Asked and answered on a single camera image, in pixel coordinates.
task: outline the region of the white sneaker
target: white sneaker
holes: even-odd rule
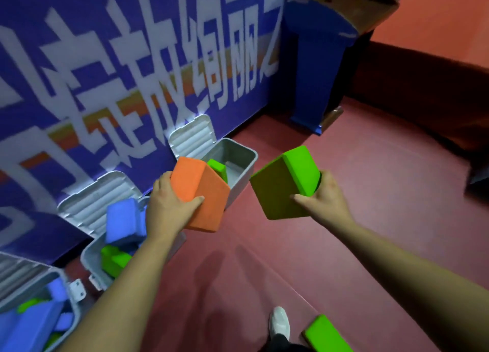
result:
[[[290,338],[289,318],[282,307],[275,307],[270,314],[268,321],[268,330],[272,338],[276,334],[284,335],[287,340]]]

